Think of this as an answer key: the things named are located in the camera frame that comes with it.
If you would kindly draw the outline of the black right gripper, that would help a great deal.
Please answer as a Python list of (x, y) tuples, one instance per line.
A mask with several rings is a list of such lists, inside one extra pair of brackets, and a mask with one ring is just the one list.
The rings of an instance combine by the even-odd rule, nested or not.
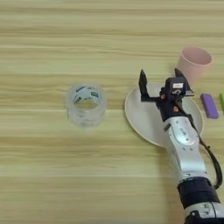
[[(185, 81), (186, 90), (191, 91), (188, 80), (183, 73), (177, 68), (175, 68), (174, 71), (177, 78), (182, 78)], [(176, 116), (187, 117), (190, 121), (193, 119), (193, 117), (190, 114), (187, 114), (183, 109), (182, 102), (183, 98), (186, 97), (185, 94), (167, 94), (160, 92), (159, 96), (149, 96), (147, 90), (147, 77), (144, 70), (141, 70), (140, 72), (138, 85), (141, 93), (141, 102), (155, 102), (163, 122)]]

